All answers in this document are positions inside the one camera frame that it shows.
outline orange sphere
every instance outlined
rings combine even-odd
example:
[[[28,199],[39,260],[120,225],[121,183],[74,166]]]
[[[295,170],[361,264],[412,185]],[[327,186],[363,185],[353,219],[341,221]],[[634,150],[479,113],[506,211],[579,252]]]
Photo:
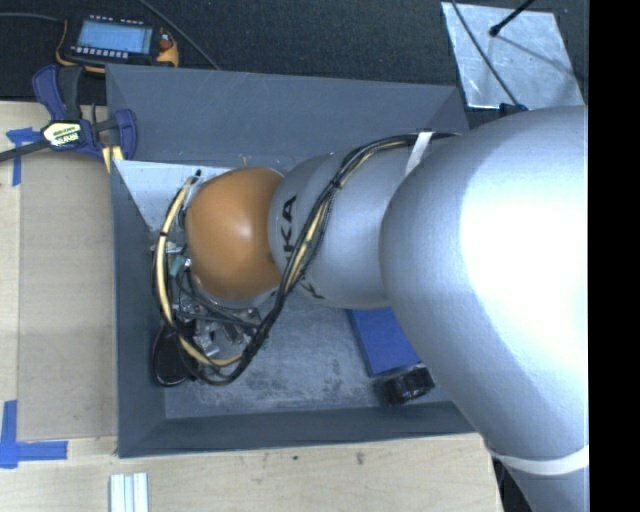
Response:
[[[192,268],[222,300],[243,301],[278,285],[267,223],[282,176],[265,167],[235,169],[205,183],[185,216]]]

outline electronic device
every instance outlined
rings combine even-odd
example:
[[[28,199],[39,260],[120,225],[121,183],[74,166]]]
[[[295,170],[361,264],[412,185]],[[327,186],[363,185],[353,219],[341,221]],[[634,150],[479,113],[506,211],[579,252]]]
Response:
[[[65,20],[56,60],[104,73],[111,63],[177,67],[179,54],[176,41],[161,27],[142,19],[89,14]]]

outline blue block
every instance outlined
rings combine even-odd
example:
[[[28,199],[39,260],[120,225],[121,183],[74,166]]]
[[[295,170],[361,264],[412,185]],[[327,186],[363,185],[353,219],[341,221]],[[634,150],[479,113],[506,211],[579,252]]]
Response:
[[[370,377],[415,366],[420,358],[391,308],[348,310]]]

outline lcd screen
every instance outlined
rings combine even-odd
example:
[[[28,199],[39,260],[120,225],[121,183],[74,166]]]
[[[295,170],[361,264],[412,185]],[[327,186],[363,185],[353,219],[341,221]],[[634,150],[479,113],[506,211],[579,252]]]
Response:
[[[78,38],[78,46],[148,54],[151,33],[151,27],[85,20]]]

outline white stripe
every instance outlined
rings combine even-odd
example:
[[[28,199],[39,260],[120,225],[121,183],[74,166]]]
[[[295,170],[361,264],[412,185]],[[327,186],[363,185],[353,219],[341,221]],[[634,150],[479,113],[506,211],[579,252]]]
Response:
[[[404,175],[407,176],[411,171],[416,168],[416,165],[420,163],[424,155],[433,132],[420,132],[416,143],[413,145],[413,150],[409,155],[409,161],[407,162],[407,168],[404,171]]]
[[[149,512],[149,489],[146,473],[111,475],[110,512]]]
[[[589,445],[578,450],[577,452],[553,460],[527,460],[518,457],[510,457],[508,455],[500,455],[487,447],[489,453],[495,459],[502,462],[507,468],[517,469],[529,473],[530,475],[539,476],[558,476],[573,473],[579,469],[586,468],[589,465]]]

